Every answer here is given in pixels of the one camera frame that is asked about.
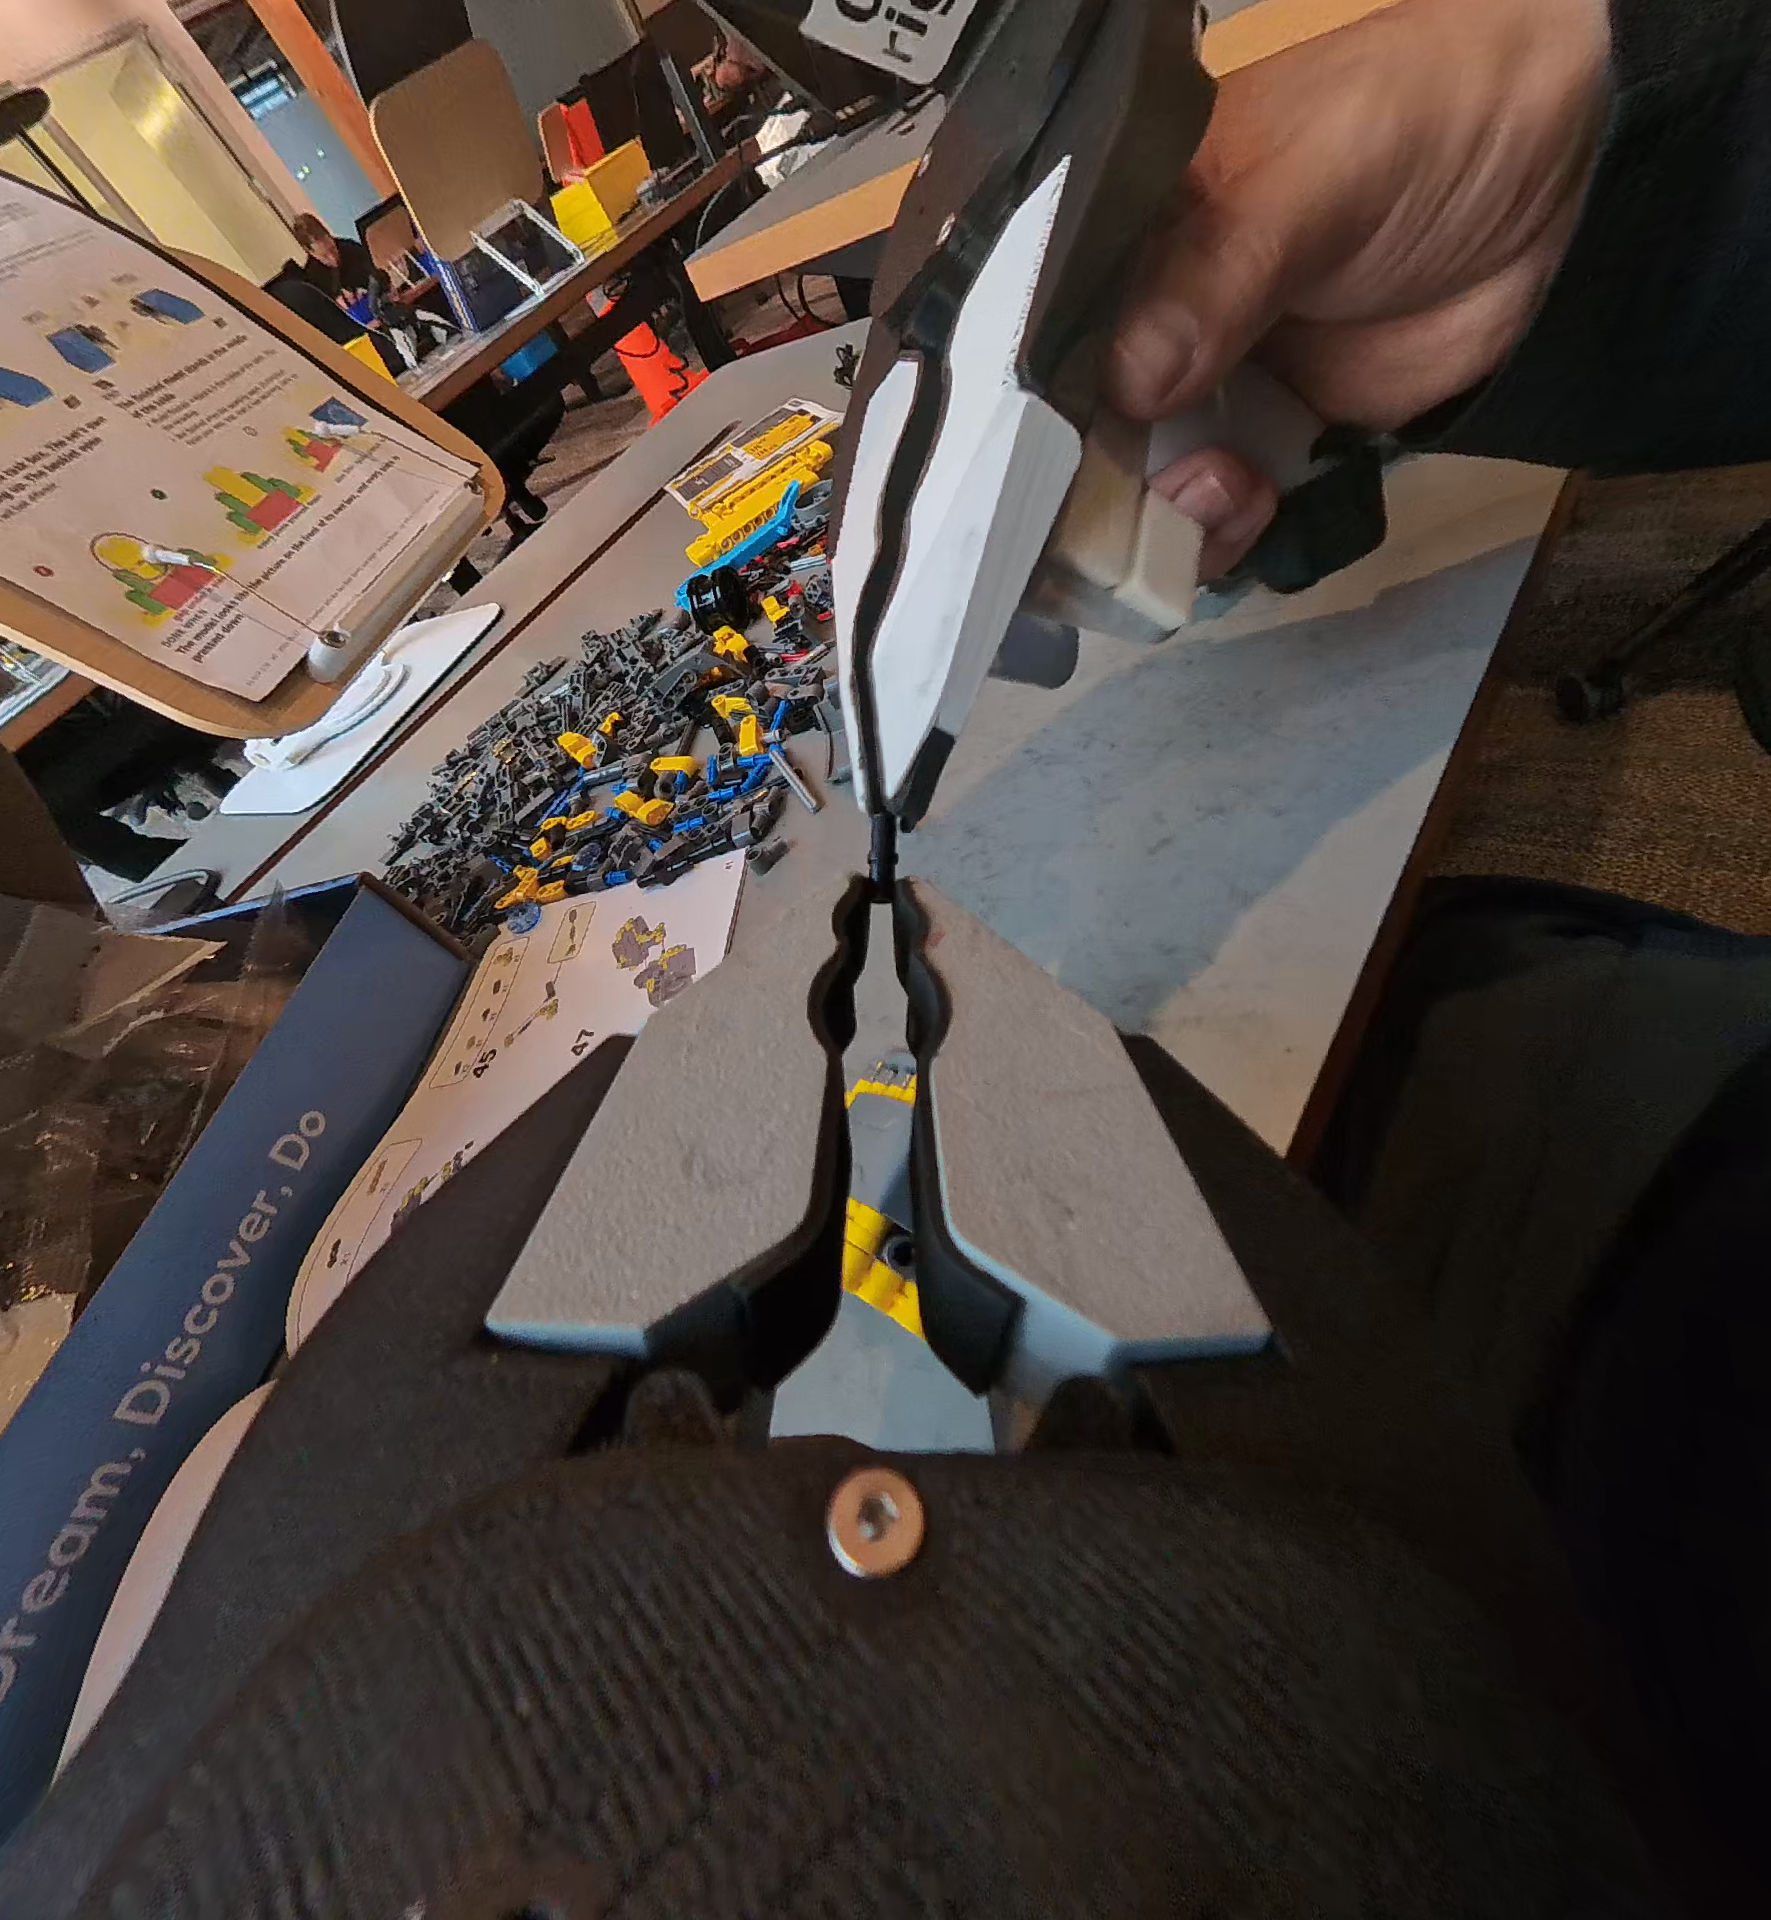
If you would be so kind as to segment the yellow storage bins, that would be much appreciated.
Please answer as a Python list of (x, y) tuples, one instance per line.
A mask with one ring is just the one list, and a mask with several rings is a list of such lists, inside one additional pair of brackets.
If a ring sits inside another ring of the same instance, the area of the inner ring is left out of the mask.
[(649, 177), (649, 155), (632, 138), (553, 191), (553, 225), (581, 256), (603, 253)]

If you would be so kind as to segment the open instruction booklet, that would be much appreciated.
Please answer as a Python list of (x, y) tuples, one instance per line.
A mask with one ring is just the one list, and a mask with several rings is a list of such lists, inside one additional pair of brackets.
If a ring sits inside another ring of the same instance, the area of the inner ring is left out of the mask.
[[(509, 910), (415, 1087), (336, 1197), (298, 1268), (285, 1364), (344, 1285), (513, 1118), (610, 1037), (632, 1037), (726, 954), (745, 856), (682, 879)], [(139, 1536), (60, 1741), (62, 1771), (104, 1717), (177, 1576), (193, 1528), (273, 1386), (254, 1386), (199, 1438)]]

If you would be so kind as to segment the yellow grey sticker sheet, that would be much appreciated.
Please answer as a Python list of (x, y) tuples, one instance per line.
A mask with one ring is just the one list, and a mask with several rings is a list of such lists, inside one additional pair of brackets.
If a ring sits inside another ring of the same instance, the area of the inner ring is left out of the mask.
[(675, 501), (693, 520), (721, 511), (721, 501), (758, 481), (812, 446), (830, 446), (843, 426), (843, 410), (787, 399), (682, 468), (658, 492)]

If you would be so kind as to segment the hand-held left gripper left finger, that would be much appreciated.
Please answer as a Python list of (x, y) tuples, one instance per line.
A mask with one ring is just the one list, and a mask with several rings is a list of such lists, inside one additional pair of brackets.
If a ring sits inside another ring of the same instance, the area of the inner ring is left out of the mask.
[(870, 906), (863, 876), (822, 877), (642, 1024), (487, 1308), (494, 1336), (682, 1370), (721, 1408), (812, 1353), (840, 1292)]

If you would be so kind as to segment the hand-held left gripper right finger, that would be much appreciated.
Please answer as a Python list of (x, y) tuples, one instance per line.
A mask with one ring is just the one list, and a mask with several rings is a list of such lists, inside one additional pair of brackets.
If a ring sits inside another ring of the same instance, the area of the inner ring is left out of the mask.
[(919, 1325), (976, 1394), (1273, 1336), (1111, 1020), (926, 881), (893, 906)]

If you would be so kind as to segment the orange traffic cone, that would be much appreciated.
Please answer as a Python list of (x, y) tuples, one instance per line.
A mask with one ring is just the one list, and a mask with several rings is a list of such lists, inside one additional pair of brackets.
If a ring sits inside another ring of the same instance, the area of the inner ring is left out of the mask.
[(673, 413), (708, 378), (701, 361), (688, 358), (650, 322), (639, 322), (611, 347), (653, 424)]

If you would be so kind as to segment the pile of building bricks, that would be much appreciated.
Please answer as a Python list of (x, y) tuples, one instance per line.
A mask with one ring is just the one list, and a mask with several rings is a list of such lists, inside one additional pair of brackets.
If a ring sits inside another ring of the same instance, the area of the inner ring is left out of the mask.
[(435, 772), (395, 829), (383, 881), (460, 937), (518, 906), (658, 890), (728, 853), (768, 862), (787, 804), (848, 779), (834, 686), (830, 488), (739, 566), (745, 632), (695, 630), (675, 604), (581, 636)]

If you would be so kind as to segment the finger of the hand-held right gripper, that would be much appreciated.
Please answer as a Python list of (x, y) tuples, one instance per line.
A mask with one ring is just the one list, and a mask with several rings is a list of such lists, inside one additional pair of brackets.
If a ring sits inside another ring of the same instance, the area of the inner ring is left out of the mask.
[(876, 807), (895, 829), (927, 811), (1081, 461), (1081, 433), (1018, 366), (1069, 177), (1060, 158), (1013, 206), (938, 351), (876, 614)]
[(838, 525), (830, 555), (834, 624), (838, 634), (838, 694), (847, 733), (852, 794), (858, 811), (875, 811), (870, 750), (865, 746), (863, 595), (873, 566), (887, 551), (880, 512), (897, 464), (905, 424), (919, 387), (919, 361), (897, 358), (869, 394), (863, 415), (847, 421), (843, 451), (851, 466), (840, 488)]

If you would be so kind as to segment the grey desk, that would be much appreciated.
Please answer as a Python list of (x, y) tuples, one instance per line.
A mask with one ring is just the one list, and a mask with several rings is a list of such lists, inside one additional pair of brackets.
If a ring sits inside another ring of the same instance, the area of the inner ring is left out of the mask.
[[(668, 417), (837, 404), (834, 355), (858, 337), (739, 361)], [(547, 516), (608, 466), (590, 428), (590, 410), (565, 421), (563, 468), (590, 476)], [(1560, 481), (1400, 464), (1385, 540), (1330, 582), (1150, 647), (1085, 636), (1057, 689), (990, 686), (905, 868), (1288, 1151)], [(673, 592), (690, 536), (663, 499), (663, 567), (602, 586)]]

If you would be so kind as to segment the dark blue cardboard box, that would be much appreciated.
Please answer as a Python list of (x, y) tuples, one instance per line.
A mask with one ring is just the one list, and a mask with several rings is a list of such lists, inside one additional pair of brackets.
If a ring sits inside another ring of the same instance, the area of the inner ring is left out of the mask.
[(468, 979), (375, 879), (280, 904), (321, 946), (0, 1436), (0, 1846), (53, 1780), (152, 1512), (273, 1367), (305, 1249)]

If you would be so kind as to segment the person's right hand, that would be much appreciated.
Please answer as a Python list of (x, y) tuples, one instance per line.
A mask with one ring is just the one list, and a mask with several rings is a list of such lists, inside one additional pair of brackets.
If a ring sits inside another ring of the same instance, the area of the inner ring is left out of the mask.
[(1609, 105), (1603, 2), (1409, 2), (1220, 81), (1143, 250), (1111, 410), (1193, 410), (1249, 361), (1388, 435), (1480, 386), (1568, 247)]

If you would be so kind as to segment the person's right forearm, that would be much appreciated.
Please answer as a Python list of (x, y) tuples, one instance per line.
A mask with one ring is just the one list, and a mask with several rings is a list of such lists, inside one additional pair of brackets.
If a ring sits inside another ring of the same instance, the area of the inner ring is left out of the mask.
[(1771, 2), (1621, 2), (1568, 247), (1413, 451), (1598, 474), (1771, 464)]

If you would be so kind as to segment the long yellow brick panel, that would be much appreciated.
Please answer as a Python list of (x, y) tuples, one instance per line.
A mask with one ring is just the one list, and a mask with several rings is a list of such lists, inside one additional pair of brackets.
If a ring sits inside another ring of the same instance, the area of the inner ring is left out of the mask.
[(695, 569), (712, 562), (764, 519), (787, 508), (799, 516), (801, 507), (812, 507), (822, 496), (823, 484), (818, 479), (787, 479), (746, 492), (736, 504), (724, 504), (703, 520), (701, 534), (685, 551), (690, 567)]

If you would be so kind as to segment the adjoining grey table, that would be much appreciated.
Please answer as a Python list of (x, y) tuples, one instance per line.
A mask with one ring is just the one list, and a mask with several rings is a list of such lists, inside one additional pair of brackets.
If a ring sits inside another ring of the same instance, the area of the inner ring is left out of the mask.
[(395, 829), (427, 796), (446, 753), (511, 699), (532, 665), (568, 658), (586, 629), (667, 607), (668, 588), (608, 588), (602, 573), (622, 573), (632, 562), (647, 575), (663, 567), (649, 555), (663, 522), (660, 484), (715, 446), (731, 421), (731, 404), (717, 418), (675, 413), (595, 472), (465, 597), (465, 611), (498, 607), (499, 618), (321, 804), (291, 816), (214, 818), (163, 864), (156, 881), (202, 877), (215, 903), (238, 904), (275, 887), (381, 876)]

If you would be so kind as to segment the small yellow grey brick assembly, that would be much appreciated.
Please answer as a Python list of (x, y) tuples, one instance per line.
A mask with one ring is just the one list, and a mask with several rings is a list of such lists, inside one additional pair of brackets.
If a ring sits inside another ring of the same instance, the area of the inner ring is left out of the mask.
[(919, 1340), (909, 1168), (915, 1092), (917, 1072), (905, 1052), (875, 1061), (848, 1085), (843, 1289)]

